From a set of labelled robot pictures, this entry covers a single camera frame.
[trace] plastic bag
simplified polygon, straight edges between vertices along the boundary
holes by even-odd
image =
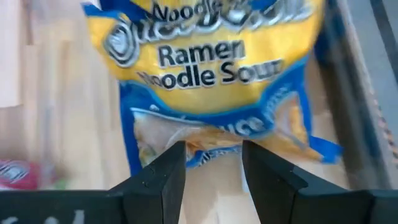
[[[323,162],[341,153],[312,136],[304,85],[322,0],[100,2],[84,9],[121,80],[132,173],[178,140],[188,167],[239,152],[242,139]]]
[[[10,159],[0,160],[0,190],[57,188],[57,181],[53,169],[43,165]]]

